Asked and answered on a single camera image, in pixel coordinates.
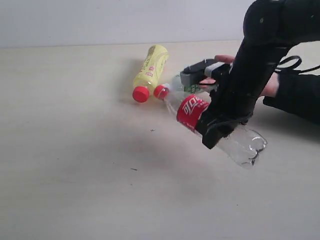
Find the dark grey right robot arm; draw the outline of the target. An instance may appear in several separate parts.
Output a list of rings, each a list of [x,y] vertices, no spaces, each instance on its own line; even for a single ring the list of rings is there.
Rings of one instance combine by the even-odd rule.
[[[320,39],[317,0],[257,0],[243,21],[244,38],[232,63],[206,67],[217,89],[196,124],[202,143],[213,148],[252,116],[256,101],[291,48]]]

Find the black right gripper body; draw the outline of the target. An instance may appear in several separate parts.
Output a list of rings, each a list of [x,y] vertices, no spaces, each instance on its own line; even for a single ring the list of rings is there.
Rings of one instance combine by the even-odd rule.
[[[290,50],[288,41],[253,43],[243,41],[225,79],[201,116],[205,125],[248,119],[256,101],[281,59]]]

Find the black sleeved forearm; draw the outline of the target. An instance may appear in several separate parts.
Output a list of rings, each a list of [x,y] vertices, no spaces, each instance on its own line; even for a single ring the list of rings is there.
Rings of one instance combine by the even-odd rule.
[[[264,87],[263,104],[320,124],[320,76],[274,73]]]

